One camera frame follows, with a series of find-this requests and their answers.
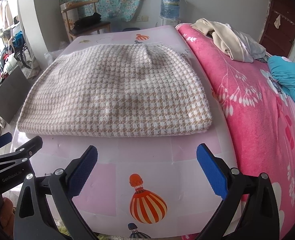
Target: electrical outlet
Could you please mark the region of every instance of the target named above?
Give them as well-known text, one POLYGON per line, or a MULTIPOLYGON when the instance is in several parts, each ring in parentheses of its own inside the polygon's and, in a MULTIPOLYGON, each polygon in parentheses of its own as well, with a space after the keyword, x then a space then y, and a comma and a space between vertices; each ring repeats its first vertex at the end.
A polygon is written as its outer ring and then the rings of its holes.
POLYGON ((148 16, 146 16, 146 15, 142 16, 142 21, 143 22, 148 22, 148 16))

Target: chair backrest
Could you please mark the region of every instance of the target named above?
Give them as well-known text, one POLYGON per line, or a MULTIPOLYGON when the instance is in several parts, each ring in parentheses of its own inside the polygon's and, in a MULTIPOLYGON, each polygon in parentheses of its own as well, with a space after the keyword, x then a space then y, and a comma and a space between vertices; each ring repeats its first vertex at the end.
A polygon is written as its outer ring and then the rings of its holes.
POLYGON ((84 1, 84 2, 78 2, 78 3, 74 3, 71 6, 69 6, 68 8, 64 9, 61 11, 61 14, 65 14, 65 18, 67 20, 67 27, 69 32, 71 31, 71 27, 69 24, 69 17, 68 17, 68 11, 73 10, 73 9, 77 9, 80 8, 82 6, 88 5, 88 4, 92 4, 93 3, 93 10, 94 12, 96 12, 96 6, 95 3, 99 2, 99 0, 91 0, 91 1, 84 1))

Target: brown door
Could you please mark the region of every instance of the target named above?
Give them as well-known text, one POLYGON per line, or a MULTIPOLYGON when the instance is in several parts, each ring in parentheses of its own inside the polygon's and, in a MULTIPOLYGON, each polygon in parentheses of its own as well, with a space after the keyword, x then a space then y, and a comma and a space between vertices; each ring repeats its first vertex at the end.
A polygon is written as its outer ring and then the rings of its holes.
POLYGON ((266 51, 272 55, 289 55, 295 39, 295 5, 292 0, 271 0, 270 12, 260 40, 266 51), (280 16, 280 26, 274 25, 280 16))

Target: checkered blanket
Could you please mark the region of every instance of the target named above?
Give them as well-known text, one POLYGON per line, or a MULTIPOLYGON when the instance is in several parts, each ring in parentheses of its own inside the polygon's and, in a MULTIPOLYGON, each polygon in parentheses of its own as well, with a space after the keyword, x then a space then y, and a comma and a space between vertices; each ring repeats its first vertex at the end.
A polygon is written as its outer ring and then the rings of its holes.
POLYGON ((207 130, 212 116, 190 62, 162 44, 97 45, 59 57, 34 84, 19 131, 135 137, 207 130))

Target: wooden chair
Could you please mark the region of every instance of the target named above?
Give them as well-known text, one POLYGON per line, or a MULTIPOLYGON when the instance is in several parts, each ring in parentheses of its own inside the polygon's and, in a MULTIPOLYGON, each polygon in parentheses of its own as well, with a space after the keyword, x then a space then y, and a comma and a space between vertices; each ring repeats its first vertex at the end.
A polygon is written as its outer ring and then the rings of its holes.
POLYGON ((83 28, 81 30, 75 30, 75 29, 72 29, 71 30, 71 27, 70 27, 70 24, 69 24, 69 17, 68 17, 68 11, 72 10, 72 9, 77 9, 77 8, 80 8, 82 6, 85 6, 85 5, 88 5, 88 4, 92 4, 93 3, 93 10, 94 12, 96 12, 96 6, 95 6, 95 3, 97 3, 99 0, 92 0, 92 1, 85 1, 85 2, 78 2, 78 3, 75 3, 75 4, 72 4, 71 6, 69 6, 68 8, 64 9, 63 11, 61 11, 62 13, 62 16, 65 14, 65 18, 66 18, 66 23, 67 23, 67 27, 68 27, 68 30, 69 30, 69 33, 68 33, 68 36, 69 36, 69 39, 71 41, 71 38, 72 40, 74 40, 75 38, 77 38, 78 36, 83 36, 83 35, 87 35, 87 34, 90 34, 94 31, 97 31, 98 34, 100 34, 100 30, 101 29, 107 29, 108 32, 110 32, 110 22, 108 21, 100 21, 98 23, 95 23, 87 28, 83 28))

